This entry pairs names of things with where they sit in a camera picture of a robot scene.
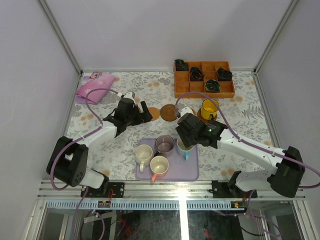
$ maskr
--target gray mug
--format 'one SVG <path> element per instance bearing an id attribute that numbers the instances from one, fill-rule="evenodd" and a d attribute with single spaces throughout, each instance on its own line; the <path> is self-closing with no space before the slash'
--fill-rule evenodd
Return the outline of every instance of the gray mug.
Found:
<path id="1" fill-rule="evenodd" d="M 168 135 L 162 135 L 155 141 L 156 153 L 154 156 L 161 155 L 167 158 L 173 153 L 174 147 L 175 141 L 173 138 Z"/>

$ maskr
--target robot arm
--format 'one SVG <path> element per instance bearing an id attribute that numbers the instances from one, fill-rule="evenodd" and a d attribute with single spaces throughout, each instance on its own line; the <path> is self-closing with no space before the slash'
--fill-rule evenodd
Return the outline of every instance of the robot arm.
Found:
<path id="1" fill-rule="evenodd" d="M 71 187 L 84 185 L 97 189 L 103 194 L 107 192 L 109 178 L 101 172 L 87 168 L 89 151 L 94 151 L 96 147 L 117 137 L 127 127 L 147 123 L 152 119 L 144 101 L 141 102 L 143 112 L 139 111 L 133 92 L 127 92 L 125 95 L 120 93 L 119 96 L 121 99 L 117 108 L 112 112 L 114 114 L 110 113 L 103 119 L 104 123 L 101 129 L 86 138 L 83 137 L 82 140 L 74 143 L 61 155 L 54 169 L 53 176 L 55 178 Z M 65 136 L 59 138 L 46 168 L 48 174 L 50 174 L 53 162 L 59 152 L 72 141 Z"/>
<path id="2" fill-rule="evenodd" d="M 191 145 L 201 144 L 205 147 L 210 146 L 225 150 L 246 158 L 265 169 L 253 172 L 236 171 L 228 183 L 229 188 L 233 188 L 233 192 L 241 193 L 255 189 L 271 188 L 288 198 L 293 198 L 296 195 L 305 168 L 279 156 L 274 156 L 274 153 L 278 153 L 302 162 L 301 155 L 296 148 L 290 146 L 287 150 L 284 150 L 271 147 L 237 133 L 240 138 L 238 140 L 223 123 L 211 120 L 208 124 L 205 124 L 193 114 L 183 114 L 183 111 L 181 111 L 181 115 L 183 116 L 178 121 L 176 131 L 187 148 Z M 267 154 L 256 147 L 243 143 L 241 140 L 268 149 L 273 154 Z"/>

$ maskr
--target pink cloth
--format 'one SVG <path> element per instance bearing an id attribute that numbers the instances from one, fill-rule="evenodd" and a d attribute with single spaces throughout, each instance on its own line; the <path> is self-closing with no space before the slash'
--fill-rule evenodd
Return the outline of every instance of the pink cloth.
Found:
<path id="1" fill-rule="evenodd" d="M 82 86 L 76 91 L 75 102 L 78 104 L 86 103 L 86 95 L 88 92 L 94 89 L 109 89 L 115 81 L 115 77 L 111 74 L 104 72 L 94 72 L 92 75 L 84 76 L 82 80 Z M 98 90 L 90 93 L 88 97 L 88 103 L 97 105 L 101 99 L 107 94 L 107 90 Z"/>

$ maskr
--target blue mug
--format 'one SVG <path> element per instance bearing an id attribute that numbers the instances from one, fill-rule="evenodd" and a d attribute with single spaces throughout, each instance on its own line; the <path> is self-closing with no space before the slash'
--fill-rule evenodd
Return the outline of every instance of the blue mug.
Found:
<path id="1" fill-rule="evenodd" d="M 177 145 L 178 153 L 181 156 L 183 156 L 185 160 L 188 161 L 190 153 L 191 153 L 192 149 L 194 148 L 194 146 L 185 147 L 184 143 L 182 142 L 182 140 L 180 138 L 177 139 L 176 145 Z"/>

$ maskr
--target orange mug handle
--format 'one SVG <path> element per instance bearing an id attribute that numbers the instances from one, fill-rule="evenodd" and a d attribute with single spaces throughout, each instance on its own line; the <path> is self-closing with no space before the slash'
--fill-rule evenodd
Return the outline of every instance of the orange mug handle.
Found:
<path id="1" fill-rule="evenodd" d="M 157 178 L 158 178 L 158 174 L 153 174 L 153 176 L 152 176 L 152 178 L 151 178 L 151 182 L 155 182 L 156 180 L 157 180 Z"/>

